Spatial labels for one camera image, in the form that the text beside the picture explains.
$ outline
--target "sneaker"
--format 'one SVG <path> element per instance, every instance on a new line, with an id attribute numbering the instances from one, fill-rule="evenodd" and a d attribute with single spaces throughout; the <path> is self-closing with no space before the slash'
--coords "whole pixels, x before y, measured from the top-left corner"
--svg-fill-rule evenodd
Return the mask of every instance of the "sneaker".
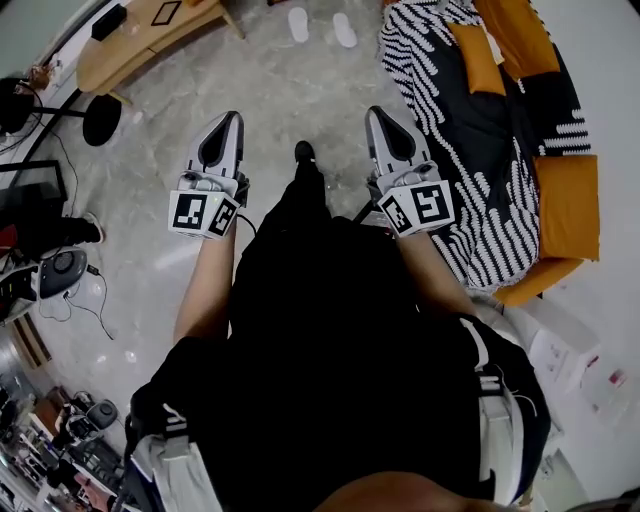
<path id="1" fill-rule="evenodd" d="M 300 162 L 316 163 L 316 152 L 306 140 L 301 140 L 296 144 L 296 149 L 293 154 L 295 155 L 297 164 L 300 164 Z"/>
<path id="2" fill-rule="evenodd" d="M 98 217 L 96 217 L 91 212 L 87 212 L 87 213 L 85 213 L 83 215 L 82 218 L 84 220 L 86 220 L 89 224 L 93 225 L 98 230 L 98 233 L 100 234 L 100 239 L 97 242 L 94 242 L 94 243 L 101 244 L 102 242 L 104 242 L 104 239 L 105 239 L 106 235 L 104 233 L 104 229 L 102 229 L 102 226 L 98 222 Z"/>

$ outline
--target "wall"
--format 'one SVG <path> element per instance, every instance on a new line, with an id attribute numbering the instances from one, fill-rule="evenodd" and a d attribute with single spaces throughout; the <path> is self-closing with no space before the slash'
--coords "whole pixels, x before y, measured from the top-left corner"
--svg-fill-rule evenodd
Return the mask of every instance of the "wall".
<path id="1" fill-rule="evenodd" d="M 9 0 L 0 10 L 0 77 L 26 71 L 87 0 Z"/>
<path id="2" fill-rule="evenodd" d="M 627 0 L 533 1 L 586 112 L 600 179 L 601 261 L 545 299 L 580 318 L 640 377 L 640 16 Z M 640 485 L 638 416 L 618 432 L 593 424 L 586 410 L 573 421 L 581 438 L 567 456 L 590 498 Z"/>

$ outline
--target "patterned throw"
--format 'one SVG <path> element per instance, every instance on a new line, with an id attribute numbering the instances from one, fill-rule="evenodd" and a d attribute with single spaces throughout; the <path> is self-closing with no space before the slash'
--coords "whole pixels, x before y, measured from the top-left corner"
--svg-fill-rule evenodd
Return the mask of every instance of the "patterned throw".
<path id="1" fill-rule="evenodd" d="M 561 73 L 516 83 L 502 72 L 506 98 L 469 94 L 446 23 L 482 26 L 482 18 L 473 6 L 449 2 L 440 12 L 438 3 L 387 7 L 382 64 L 451 183 L 456 221 L 433 240 L 463 284 L 492 292 L 522 279 L 538 259 L 534 157 L 589 152 L 588 134 L 559 54 Z"/>

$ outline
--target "hand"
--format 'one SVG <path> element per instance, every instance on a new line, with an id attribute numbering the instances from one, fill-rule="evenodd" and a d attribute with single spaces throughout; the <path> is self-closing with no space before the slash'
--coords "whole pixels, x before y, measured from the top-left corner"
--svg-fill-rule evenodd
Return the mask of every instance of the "hand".
<path id="1" fill-rule="evenodd" d="M 109 495 L 106 492 L 98 489 L 86 476 L 80 473 L 76 474 L 75 481 L 82 486 L 93 508 L 102 512 L 109 512 L 109 506 L 107 505 Z"/>

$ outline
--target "black shoe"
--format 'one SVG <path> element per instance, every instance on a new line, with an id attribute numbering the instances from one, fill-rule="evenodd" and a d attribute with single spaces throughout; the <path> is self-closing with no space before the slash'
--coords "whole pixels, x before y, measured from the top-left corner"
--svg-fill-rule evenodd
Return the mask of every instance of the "black shoe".
<path id="1" fill-rule="evenodd" d="M 311 144 L 306 140 L 301 140 L 296 144 L 294 155 L 297 164 L 300 164 L 301 162 L 313 162 L 315 164 L 316 162 L 316 152 L 313 150 Z"/>

